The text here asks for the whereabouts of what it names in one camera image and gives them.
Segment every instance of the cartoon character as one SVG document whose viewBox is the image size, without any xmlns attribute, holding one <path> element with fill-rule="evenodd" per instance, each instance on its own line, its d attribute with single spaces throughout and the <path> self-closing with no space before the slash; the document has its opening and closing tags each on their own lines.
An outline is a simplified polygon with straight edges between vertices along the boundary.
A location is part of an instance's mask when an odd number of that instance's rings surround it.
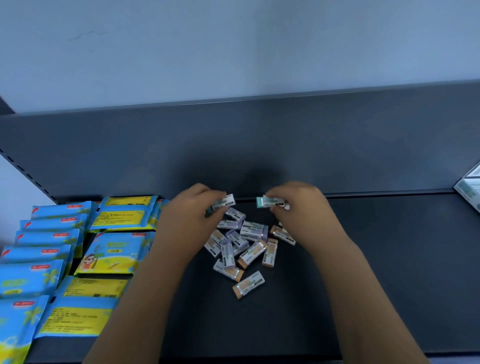
<svg viewBox="0 0 480 364">
<path fill-rule="evenodd" d="M 80 269 L 93 269 L 95 268 L 96 262 L 98 258 L 95 254 L 89 254 L 84 257 L 82 262 L 80 263 Z"/>
</svg>

